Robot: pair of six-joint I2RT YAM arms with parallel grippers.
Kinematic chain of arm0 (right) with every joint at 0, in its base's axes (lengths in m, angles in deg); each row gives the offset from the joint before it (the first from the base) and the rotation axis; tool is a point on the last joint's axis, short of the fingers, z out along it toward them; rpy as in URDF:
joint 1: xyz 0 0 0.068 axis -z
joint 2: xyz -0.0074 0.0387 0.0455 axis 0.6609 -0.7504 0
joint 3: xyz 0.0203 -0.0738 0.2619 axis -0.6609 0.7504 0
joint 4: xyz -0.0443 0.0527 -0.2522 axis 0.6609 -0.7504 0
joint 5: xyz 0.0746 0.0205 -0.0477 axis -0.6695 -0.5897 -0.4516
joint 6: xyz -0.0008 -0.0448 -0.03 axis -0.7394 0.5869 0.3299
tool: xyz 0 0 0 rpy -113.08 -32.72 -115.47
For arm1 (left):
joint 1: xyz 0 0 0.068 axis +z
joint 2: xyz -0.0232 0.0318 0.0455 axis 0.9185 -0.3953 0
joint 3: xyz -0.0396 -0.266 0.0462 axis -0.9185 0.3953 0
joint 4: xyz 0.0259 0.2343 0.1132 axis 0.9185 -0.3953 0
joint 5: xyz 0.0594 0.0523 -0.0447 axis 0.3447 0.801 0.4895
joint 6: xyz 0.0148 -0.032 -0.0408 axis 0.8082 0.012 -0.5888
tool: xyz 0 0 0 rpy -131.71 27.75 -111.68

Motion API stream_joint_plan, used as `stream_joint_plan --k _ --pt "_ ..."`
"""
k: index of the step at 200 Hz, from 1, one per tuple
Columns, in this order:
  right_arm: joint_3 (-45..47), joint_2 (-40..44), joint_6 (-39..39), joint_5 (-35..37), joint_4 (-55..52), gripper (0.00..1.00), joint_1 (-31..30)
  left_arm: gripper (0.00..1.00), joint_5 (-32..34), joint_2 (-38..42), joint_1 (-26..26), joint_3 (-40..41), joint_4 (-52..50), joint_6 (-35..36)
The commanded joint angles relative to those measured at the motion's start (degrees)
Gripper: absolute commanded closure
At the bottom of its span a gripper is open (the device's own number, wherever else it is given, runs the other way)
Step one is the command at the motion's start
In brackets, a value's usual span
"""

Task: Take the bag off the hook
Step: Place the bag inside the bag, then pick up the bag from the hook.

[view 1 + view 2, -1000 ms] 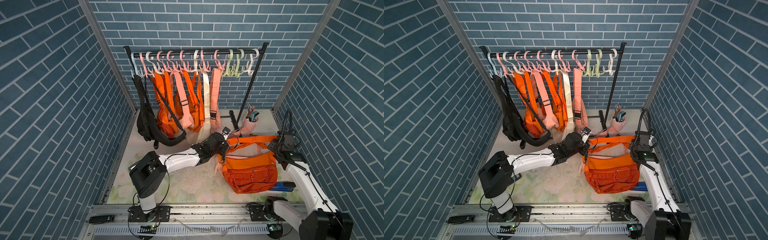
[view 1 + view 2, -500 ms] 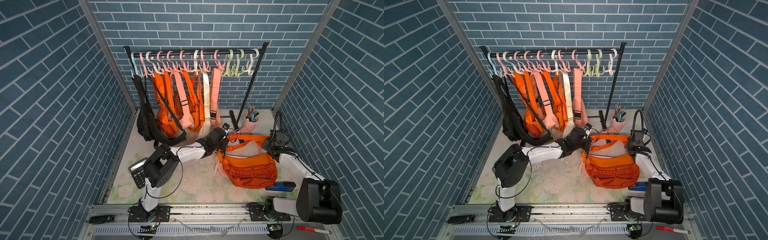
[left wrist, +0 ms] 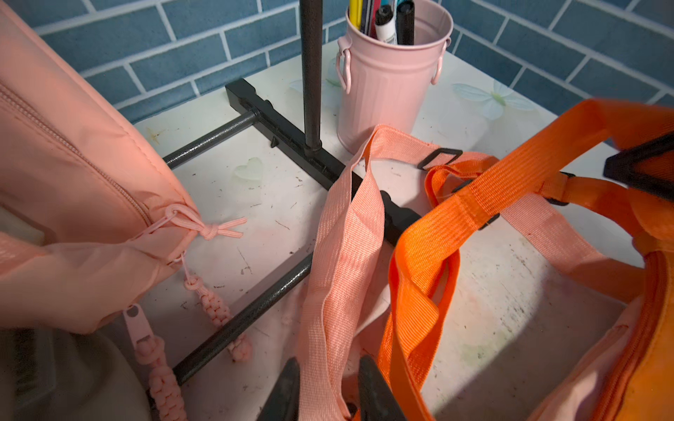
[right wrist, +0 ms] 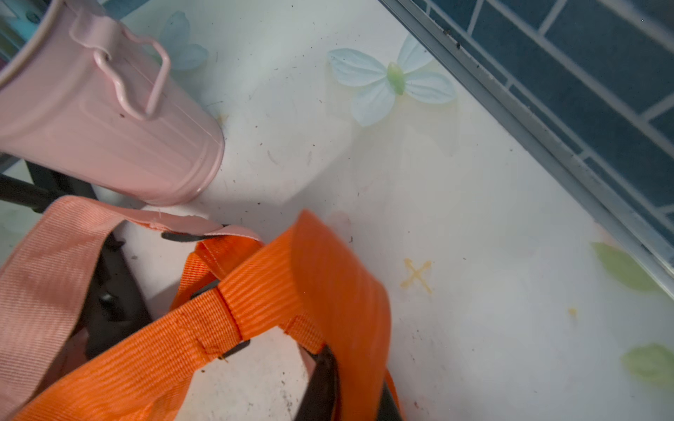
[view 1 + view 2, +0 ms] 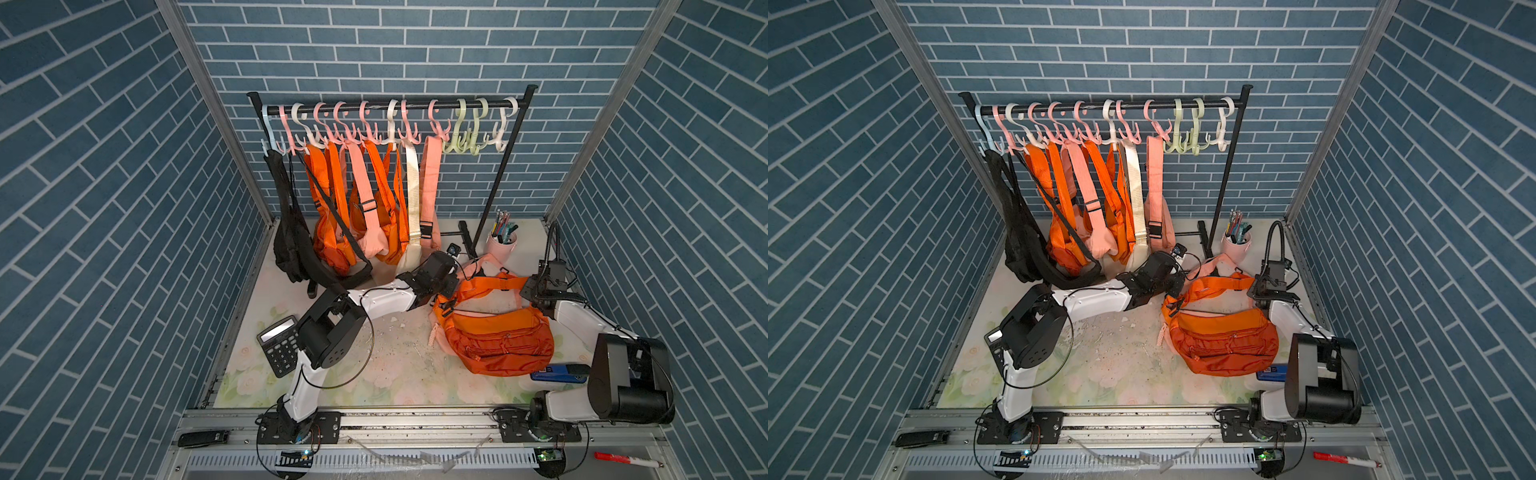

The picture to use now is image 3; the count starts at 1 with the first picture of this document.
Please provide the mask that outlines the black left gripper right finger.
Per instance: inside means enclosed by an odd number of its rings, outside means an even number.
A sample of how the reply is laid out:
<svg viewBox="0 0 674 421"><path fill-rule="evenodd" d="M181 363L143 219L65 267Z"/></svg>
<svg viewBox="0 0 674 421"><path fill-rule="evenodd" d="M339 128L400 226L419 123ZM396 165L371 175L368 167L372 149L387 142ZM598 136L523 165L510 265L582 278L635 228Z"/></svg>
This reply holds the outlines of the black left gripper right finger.
<svg viewBox="0 0 674 421"><path fill-rule="evenodd" d="M359 361L358 390L362 421L407 421L370 355L363 356Z"/></svg>

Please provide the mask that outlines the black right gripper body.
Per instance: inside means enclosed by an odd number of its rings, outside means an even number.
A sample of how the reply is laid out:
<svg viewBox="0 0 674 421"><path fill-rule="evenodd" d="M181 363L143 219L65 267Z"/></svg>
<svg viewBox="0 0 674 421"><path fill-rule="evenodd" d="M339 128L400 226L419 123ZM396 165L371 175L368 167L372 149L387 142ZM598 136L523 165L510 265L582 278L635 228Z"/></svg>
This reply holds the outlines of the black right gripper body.
<svg viewBox="0 0 674 421"><path fill-rule="evenodd" d="M673 202L673 133L607 158L603 176Z"/></svg>

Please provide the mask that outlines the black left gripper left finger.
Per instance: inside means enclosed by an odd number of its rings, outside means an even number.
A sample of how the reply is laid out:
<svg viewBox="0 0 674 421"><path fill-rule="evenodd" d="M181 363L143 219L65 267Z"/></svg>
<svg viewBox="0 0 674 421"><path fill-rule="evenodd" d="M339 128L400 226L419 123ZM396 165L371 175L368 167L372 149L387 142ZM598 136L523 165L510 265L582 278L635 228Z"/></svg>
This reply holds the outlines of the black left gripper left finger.
<svg viewBox="0 0 674 421"><path fill-rule="evenodd" d="M261 408L257 421L297 421L300 395L300 366L289 359Z"/></svg>

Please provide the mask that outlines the bright orange crescent bag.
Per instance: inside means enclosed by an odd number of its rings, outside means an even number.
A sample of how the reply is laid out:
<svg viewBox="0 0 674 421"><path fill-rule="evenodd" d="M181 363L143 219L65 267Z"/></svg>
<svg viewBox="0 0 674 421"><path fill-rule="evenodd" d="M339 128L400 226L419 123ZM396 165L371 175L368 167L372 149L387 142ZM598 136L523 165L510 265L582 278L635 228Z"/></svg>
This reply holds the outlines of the bright orange crescent bag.
<svg viewBox="0 0 674 421"><path fill-rule="evenodd" d="M421 387L452 300L431 299L441 273L454 287L460 247L502 217L559 272L627 307L533 419L672 419L672 109L586 100L502 160L433 168L426 192L433 209L404 232L391 261L393 305L377 361L405 417L431 419ZM556 212L569 203L621 227L643 267L594 251Z"/></svg>

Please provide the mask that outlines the pink bag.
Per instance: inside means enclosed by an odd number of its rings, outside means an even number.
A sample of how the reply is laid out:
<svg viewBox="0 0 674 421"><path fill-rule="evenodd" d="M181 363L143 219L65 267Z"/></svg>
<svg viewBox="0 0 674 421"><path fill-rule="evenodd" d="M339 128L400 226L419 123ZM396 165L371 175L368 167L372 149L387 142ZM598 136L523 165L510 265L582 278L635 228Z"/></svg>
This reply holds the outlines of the pink bag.
<svg viewBox="0 0 674 421"><path fill-rule="evenodd" d="M240 219L209 224L143 136L9 5L1 7L1 213L42 232L45 246L119 245L156 276L101 326L162 420L187 417L164 340L140 299L186 265L196 238L240 238Z"/></svg>
<svg viewBox="0 0 674 421"><path fill-rule="evenodd" d="M389 126L379 126L354 156L354 163L393 160L418 163L428 173L426 191L433 206L449 197L449 178L472 181L495 165L487 154L443 151ZM507 222L572 280L627 305L607 334L533 412L534 420L586 420L591 417L609 370L635 328L645 273L605 257L552 207L570 182L565 174L507 208ZM299 416L303 420L343 420L347 405L342 377L353 338L363 328L360 313L384 241L384 201L373 175L355 185L346 168L328 192L319 222L312 277L299 340ZM384 331L377 367L392 388L405 417L428 420L421 397L435 359L458 277L460 254L433 252L422 260L421 280L411 299L394 310Z"/></svg>

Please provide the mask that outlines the beige bag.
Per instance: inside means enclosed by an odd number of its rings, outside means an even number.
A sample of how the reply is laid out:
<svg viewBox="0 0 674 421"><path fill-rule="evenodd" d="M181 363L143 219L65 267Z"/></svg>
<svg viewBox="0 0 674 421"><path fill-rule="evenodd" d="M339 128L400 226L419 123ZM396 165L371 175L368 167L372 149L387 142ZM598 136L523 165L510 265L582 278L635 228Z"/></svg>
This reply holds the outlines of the beige bag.
<svg viewBox="0 0 674 421"><path fill-rule="evenodd" d="M2 419L151 419L140 381L100 328L154 280L156 265L129 247L43 240L2 211Z"/></svg>

